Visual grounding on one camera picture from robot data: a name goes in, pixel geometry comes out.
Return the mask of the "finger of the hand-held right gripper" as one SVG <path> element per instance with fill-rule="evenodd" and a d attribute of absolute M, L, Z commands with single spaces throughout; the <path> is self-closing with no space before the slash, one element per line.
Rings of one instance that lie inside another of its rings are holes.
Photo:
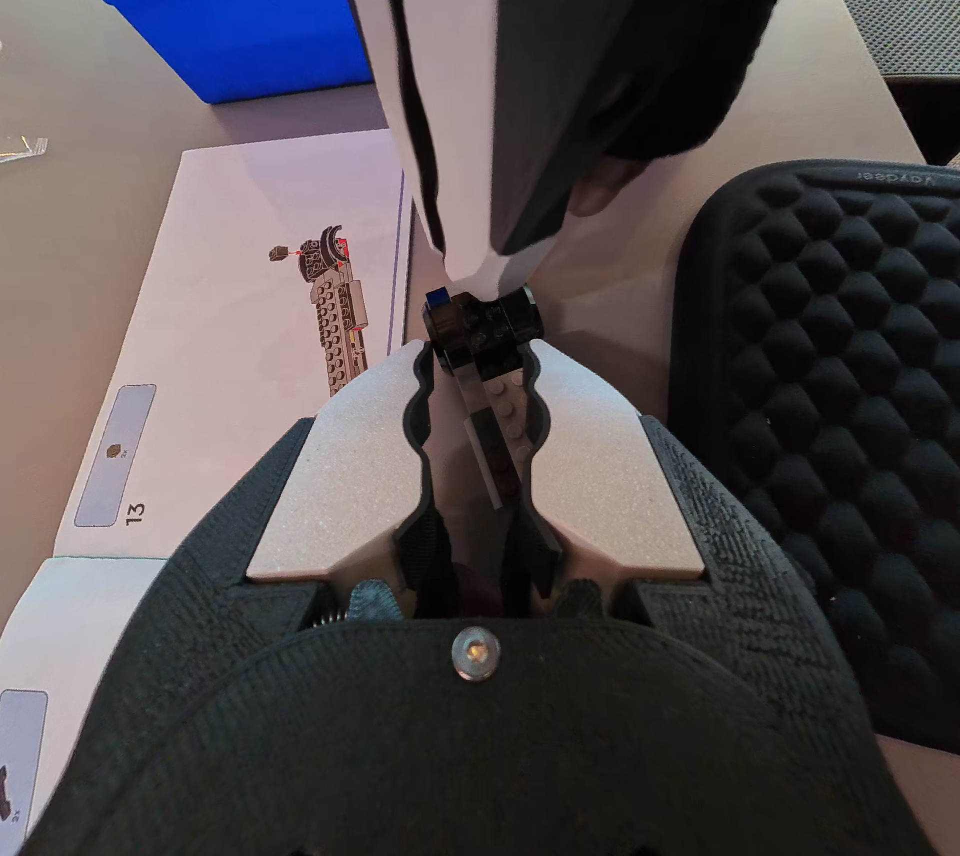
<path fill-rule="evenodd" d="M 348 2 L 419 220 L 432 249 L 445 262 L 448 240 L 438 206 L 440 170 L 416 80 L 404 1 Z"/>
<path fill-rule="evenodd" d="M 665 81 L 679 0 L 440 0 L 440 223 L 461 291 L 525 284 Z"/>

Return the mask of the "grey mesh chair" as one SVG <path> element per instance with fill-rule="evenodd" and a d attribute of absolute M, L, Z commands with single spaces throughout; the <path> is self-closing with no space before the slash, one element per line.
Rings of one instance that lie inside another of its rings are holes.
<path fill-rule="evenodd" d="M 959 0 L 844 0 L 886 80 L 957 81 Z"/>

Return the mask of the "grey and black lego assembly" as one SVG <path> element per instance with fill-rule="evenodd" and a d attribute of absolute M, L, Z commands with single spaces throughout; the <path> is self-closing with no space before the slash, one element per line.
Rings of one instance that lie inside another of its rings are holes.
<path fill-rule="evenodd" d="M 422 309 L 441 369 L 456 383 L 464 428 L 493 508 L 515 505 L 531 453 L 522 348 L 544 333 L 528 286 L 490 302 L 444 287 L 426 294 Z"/>

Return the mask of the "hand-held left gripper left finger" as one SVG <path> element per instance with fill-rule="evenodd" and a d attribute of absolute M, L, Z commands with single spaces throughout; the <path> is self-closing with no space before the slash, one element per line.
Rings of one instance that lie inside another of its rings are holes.
<path fill-rule="evenodd" d="M 413 340 L 318 412 L 247 566 L 255 582 L 422 585 L 437 544 L 434 354 Z"/>

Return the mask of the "open lego instruction booklet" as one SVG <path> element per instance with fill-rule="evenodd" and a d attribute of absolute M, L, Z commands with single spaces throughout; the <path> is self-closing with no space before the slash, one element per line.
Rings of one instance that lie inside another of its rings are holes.
<path fill-rule="evenodd" d="M 2 854 L 38 821 L 165 560 L 330 398 L 297 256 L 341 226 L 366 360 L 402 345 L 411 196 L 386 130 L 186 151 L 44 561 L 2 633 Z"/>

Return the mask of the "black honeycomb cushion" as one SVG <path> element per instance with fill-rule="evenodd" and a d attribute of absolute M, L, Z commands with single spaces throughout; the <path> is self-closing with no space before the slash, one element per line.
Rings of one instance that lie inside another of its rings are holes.
<path fill-rule="evenodd" d="M 762 166 L 678 257 L 668 428 L 809 575 L 882 735 L 959 745 L 958 171 Z"/>

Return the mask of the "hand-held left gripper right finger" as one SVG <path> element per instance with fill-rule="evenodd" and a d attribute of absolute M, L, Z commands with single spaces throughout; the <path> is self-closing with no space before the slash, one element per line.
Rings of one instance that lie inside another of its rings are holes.
<path fill-rule="evenodd" d="M 530 402 L 545 412 L 530 496 L 558 539 L 559 580 L 699 579 L 701 553 L 636 408 L 542 339 L 529 351 Z"/>

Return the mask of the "person's right hand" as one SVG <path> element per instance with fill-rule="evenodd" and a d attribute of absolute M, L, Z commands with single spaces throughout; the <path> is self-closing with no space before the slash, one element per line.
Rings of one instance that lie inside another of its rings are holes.
<path fill-rule="evenodd" d="M 591 217 L 603 212 L 649 165 L 648 161 L 602 156 L 584 171 L 572 188 L 567 213 Z"/>

